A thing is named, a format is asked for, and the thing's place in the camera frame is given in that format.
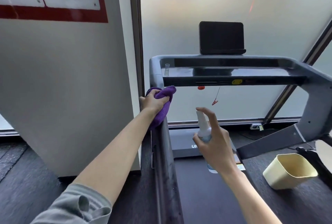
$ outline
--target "sleeve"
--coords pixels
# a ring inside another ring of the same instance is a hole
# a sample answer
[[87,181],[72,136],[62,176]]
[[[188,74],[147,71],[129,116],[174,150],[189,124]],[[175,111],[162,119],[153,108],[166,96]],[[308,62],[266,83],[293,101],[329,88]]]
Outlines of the sleeve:
[[71,184],[31,224],[107,224],[111,211],[111,203],[100,193]]

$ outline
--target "floor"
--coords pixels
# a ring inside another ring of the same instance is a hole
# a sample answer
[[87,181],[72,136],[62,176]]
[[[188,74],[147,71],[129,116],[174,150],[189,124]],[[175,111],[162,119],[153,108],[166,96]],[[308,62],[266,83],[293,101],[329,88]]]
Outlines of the floor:
[[[236,147],[271,132],[231,132]],[[319,178],[293,190],[276,192],[262,177],[263,170],[284,149],[244,161],[258,192],[283,224],[332,223],[332,192]],[[154,175],[150,163],[150,137],[142,143],[142,175],[129,175],[114,205],[109,223],[157,223]],[[66,188],[25,143],[0,144],[1,224],[29,224]]]

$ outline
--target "finger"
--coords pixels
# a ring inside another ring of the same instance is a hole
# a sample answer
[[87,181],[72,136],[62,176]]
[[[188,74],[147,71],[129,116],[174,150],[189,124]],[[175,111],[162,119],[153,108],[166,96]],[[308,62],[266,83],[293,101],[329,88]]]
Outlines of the finger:
[[194,134],[193,141],[197,145],[198,149],[200,149],[203,146],[205,146],[205,143],[198,137],[197,133]]
[[169,97],[163,97],[159,100],[161,100],[163,102],[163,104],[166,104],[169,101]]
[[198,107],[196,109],[198,111],[203,112],[205,115],[207,115],[207,117],[209,118],[209,123],[210,123],[211,128],[217,129],[219,127],[217,116],[215,115],[215,113],[213,111],[211,111],[205,107]]
[[159,93],[160,90],[152,90],[150,91],[150,93],[148,94],[148,96],[154,96],[155,94]]

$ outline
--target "white spray bottle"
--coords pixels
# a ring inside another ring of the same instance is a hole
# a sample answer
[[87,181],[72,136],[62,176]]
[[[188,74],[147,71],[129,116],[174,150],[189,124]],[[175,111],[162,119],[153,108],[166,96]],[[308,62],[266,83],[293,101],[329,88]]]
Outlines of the white spray bottle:
[[[196,111],[197,113],[197,119],[198,119],[198,125],[200,126],[200,130],[198,131],[198,137],[205,143],[208,143],[212,136],[211,136],[211,127],[209,126],[208,121],[205,118],[205,115],[201,111]],[[207,167],[209,169],[209,172],[211,173],[218,173],[216,170],[213,169],[212,166],[210,166],[208,163]]]

